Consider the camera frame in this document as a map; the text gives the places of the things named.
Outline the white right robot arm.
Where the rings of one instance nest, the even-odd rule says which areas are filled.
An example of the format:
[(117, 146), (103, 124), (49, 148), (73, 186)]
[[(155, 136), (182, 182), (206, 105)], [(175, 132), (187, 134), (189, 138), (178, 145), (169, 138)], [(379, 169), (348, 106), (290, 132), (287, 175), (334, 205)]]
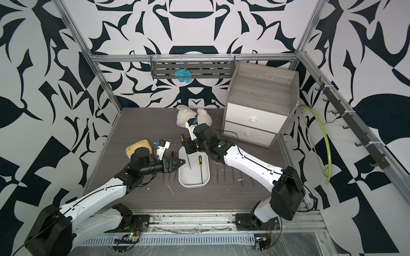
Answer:
[(181, 136), (187, 154), (205, 153), (216, 162), (238, 169), (250, 176), (269, 192), (270, 198), (259, 201), (249, 214), (237, 214), (236, 226), (245, 230), (266, 227), (272, 219), (293, 220), (306, 191), (298, 172), (291, 166), (285, 169), (270, 165), (248, 154), (237, 144), (220, 139), (206, 123), (185, 123), (190, 138)]

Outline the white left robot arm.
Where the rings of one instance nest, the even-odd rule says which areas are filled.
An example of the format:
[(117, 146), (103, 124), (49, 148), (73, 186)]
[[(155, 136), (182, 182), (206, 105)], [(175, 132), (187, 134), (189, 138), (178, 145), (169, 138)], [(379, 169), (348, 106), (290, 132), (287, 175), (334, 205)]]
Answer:
[(174, 155), (158, 160), (149, 150), (135, 150), (128, 164), (112, 179), (94, 191), (60, 207), (49, 205), (38, 215), (24, 247), (33, 256), (66, 256), (84, 241), (106, 231), (134, 230), (132, 211), (123, 204), (114, 205), (96, 215), (102, 207), (143, 186), (146, 176), (172, 173), (185, 164)]

